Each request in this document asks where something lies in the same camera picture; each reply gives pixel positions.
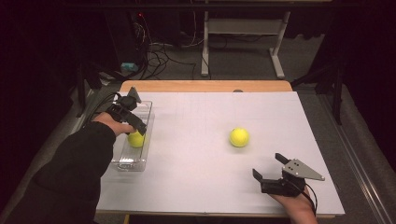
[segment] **tennis ball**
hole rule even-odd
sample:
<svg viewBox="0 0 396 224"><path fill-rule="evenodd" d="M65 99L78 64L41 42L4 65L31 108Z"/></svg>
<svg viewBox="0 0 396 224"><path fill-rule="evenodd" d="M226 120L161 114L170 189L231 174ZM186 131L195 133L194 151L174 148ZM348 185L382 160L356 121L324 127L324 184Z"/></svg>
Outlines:
<svg viewBox="0 0 396 224"><path fill-rule="evenodd" d="M244 128L234 128L230 133L230 142L235 147L244 147L248 143L248 131Z"/></svg>
<svg viewBox="0 0 396 224"><path fill-rule="evenodd" d="M128 143L131 147L142 147L145 141L145 135L139 132L128 134Z"/></svg>

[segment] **white stand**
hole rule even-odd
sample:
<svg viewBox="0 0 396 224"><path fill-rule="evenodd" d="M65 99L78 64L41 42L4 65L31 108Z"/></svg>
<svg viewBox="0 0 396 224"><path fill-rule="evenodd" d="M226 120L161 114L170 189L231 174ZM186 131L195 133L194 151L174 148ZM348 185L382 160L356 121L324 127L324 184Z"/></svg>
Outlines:
<svg viewBox="0 0 396 224"><path fill-rule="evenodd" d="M209 48L207 46L209 34L250 34L250 35L277 35L274 48L269 52L276 70L276 76L284 79L282 66L277 56L288 25L290 12L285 12L283 20L234 20L234 19L209 19L208 12L205 12L204 24L204 48L202 53L201 75L209 75Z"/></svg>

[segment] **clear plastic container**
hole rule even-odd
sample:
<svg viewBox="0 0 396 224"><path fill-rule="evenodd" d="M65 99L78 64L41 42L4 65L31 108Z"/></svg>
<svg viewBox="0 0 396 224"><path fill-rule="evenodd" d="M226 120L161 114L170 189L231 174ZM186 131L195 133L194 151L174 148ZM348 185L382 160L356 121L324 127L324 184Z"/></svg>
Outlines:
<svg viewBox="0 0 396 224"><path fill-rule="evenodd" d="M111 161L117 170L122 172L143 172L145 170L155 117L151 108L152 102L143 101L141 104L137 104L137 108L132 111L133 114L137 115L147 125L142 147L131 147L126 134L122 134L117 138L114 145L113 160Z"/></svg>

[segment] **hand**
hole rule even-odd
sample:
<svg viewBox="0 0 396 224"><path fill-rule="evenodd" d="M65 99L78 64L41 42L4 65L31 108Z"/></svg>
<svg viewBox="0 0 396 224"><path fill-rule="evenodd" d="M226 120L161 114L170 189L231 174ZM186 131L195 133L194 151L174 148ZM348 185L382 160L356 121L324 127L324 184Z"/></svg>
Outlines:
<svg viewBox="0 0 396 224"><path fill-rule="evenodd" d="M134 133L136 129L129 124L123 124L116 122L109 114L103 112L96 116L92 121L98 121L107 125L111 130L113 130L116 136L122 133Z"/></svg>
<svg viewBox="0 0 396 224"><path fill-rule="evenodd" d="M300 194L295 198L274 194L270 194L270 196L282 204L291 219L291 223L318 224L315 214L312 211L311 202L309 202L303 194Z"/></svg>

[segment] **wrist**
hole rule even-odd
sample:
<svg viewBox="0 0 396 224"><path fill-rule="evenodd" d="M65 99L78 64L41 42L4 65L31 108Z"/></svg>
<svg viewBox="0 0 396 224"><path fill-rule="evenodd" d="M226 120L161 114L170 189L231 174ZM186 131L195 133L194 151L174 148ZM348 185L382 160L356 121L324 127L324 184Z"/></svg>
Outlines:
<svg viewBox="0 0 396 224"><path fill-rule="evenodd" d="M292 224L318 224L312 209L286 211Z"/></svg>

